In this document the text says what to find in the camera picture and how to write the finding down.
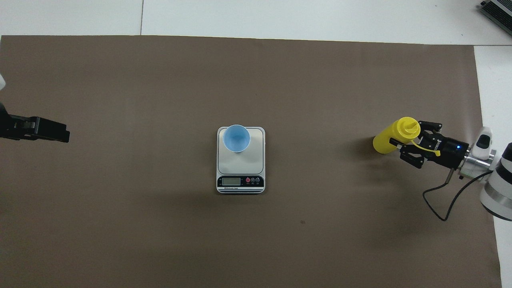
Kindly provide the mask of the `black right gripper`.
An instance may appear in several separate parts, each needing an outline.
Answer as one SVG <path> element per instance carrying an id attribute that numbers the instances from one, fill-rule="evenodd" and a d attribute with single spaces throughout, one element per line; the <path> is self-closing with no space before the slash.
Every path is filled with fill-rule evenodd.
<path id="1" fill-rule="evenodd" d="M 420 133 L 418 138 L 424 138 L 426 148 L 433 151 L 439 151 L 437 156 L 433 152 L 426 152 L 425 155 L 421 149 L 413 145 L 412 142 L 404 144 L 398 140 L 390 140 L 390 144 L 399 150 L 399 158 L 415 168 L 422 168 L 425 158 L 430 162 L 435 162 L 446 168 L 459 168 L 468 153 L 469 144 L 457 139 L 443 136 L 442 123 L 418 121 Z"/>

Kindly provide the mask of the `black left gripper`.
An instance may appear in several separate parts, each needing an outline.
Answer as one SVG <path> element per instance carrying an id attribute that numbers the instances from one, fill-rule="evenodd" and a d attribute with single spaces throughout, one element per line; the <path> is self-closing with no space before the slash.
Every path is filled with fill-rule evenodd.
<path id="1" fill-rule="evenodd" d="M 30 135 L 37 139 L 45 139 L 57 142 L 68 143 L 71 133 L 67 130 L 66 124 L 48 120 L 42 117 L 30 117 Z M 0 134 L 26 134 L 29 117 L 11 115 L 5 106 L 0 104 Z M 0 138 L 20 140 L 12 135 L 0 135 Z"/>

